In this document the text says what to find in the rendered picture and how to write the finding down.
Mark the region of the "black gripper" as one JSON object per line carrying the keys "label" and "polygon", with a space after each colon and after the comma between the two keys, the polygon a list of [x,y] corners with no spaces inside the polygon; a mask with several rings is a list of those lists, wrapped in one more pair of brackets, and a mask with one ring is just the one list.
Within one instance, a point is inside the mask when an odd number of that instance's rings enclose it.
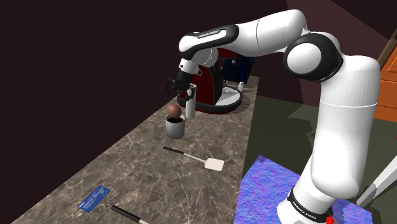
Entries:
{"label": "black gripper", "polygon": [[176,79],[169,78],[167,80],[165,91],[167,97],[170,96],[171,92],[176,89],[179,92],[185,92],[185,101],[189,101],[195,97],[196,86],[190,86],[193,75],[179,70]]}

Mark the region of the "brown ball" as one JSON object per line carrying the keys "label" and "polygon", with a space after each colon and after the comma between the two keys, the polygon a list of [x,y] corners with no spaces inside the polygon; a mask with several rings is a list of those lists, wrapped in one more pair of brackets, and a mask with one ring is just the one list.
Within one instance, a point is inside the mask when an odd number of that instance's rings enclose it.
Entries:
{"label": "brown ball", "polygon": [[171,118],[179,118],[182,115],[181,108],[176,104],[169,104],[166,111]]}

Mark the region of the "red and black coffee machine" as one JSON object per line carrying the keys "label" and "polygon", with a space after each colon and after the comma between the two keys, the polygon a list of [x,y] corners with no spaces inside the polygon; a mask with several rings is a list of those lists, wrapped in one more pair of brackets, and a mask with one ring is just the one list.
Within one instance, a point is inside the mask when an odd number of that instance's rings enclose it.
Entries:
{"label": "red and black coffee machine", "polygon": [[198,87],[195,107],[197,111],[224,114],[237,109],[242,102],[242,92],[225,84],[221,68],[226,59],[234,59],[239,54],[222,48],[218,53],[215,65],[210,68],[200,66],[202,74],[195,75],[192,79],[192,83]]}

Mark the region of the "grey cup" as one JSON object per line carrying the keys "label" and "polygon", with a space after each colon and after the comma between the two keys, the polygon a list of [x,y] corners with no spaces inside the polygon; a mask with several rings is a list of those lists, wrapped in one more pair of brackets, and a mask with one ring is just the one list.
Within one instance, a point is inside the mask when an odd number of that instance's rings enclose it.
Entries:
{"label": "grey cup", "polygon": [[185,117],[181,115],[179,118],[172,118],[167,115],[165,117],[166,135],[170,139],[180,139],[185,134]]}

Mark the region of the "dark blue boxy object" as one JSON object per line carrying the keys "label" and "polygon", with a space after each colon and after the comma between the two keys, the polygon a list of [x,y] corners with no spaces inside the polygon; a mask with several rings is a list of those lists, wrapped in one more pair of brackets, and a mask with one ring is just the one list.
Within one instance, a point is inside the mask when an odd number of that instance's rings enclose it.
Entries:
{"label": "dark blue boxy object", "polygon": [[237,88],[239,91],[242,91],[244,85],[249,79],[254,62],[254,57],[246,57],[242,55],[238,55],[234,59],[226,59],[221,67],[223,79],[225,81],[238,82],[239,85]]}

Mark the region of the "blue patterned robot stand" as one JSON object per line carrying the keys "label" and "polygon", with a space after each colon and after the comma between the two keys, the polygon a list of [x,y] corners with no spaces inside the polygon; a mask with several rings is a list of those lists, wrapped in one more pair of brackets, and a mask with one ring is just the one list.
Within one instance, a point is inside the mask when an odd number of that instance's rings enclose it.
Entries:
{"label": "blue patterned robot stand", "polygon": [[[281,224],[277,206],[300,176],[258,156],[243,177],[233,224]],[[373,224],[371,212],[337,199],[333,203],[334,224]]]}

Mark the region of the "blue card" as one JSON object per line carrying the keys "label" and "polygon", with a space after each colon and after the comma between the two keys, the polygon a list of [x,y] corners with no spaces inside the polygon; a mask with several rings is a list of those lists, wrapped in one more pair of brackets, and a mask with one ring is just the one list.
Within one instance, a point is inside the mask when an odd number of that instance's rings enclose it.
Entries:
{"label": "blue card", "polygon": [[91,213],[92,210],[106,197],[111,190],[104,186],[97,186],[81,203],[78,208],[86,213]]}

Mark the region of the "orange wooden door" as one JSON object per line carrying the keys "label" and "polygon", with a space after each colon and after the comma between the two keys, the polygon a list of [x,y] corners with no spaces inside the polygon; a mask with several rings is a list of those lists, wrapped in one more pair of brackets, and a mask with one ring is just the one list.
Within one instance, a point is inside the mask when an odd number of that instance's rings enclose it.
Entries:
{"label": "orange wooden door", "polygon": [[397,122],[397,28],[378,57],[380,92],[375,118]]}

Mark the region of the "white slanted bar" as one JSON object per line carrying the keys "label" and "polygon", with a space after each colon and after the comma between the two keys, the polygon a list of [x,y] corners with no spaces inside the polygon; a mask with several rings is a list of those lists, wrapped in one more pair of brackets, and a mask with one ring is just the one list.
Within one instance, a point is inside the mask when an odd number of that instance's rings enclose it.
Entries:
{"label": "white slanted bar", "polygon": [[356,201],[356,204],[360,207],[365,207],[396,180],[397,156],[392,159],[386,168],[377,176],[374,182],[363,192]]}

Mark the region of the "black-handled kitchen utensil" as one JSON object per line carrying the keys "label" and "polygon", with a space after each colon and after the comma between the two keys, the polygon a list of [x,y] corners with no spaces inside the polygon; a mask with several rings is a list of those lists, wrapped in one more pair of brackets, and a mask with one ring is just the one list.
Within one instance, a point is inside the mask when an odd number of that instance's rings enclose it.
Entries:
{"label": "black-handled kitchen utensil", "polygon": [[138,224],[149,224],[146,221],[142,220],[140,217],[138,217],[138,216],[136,216],[136,215],[134,215],[118,206],[111,206],[111,210],[138,223]]}

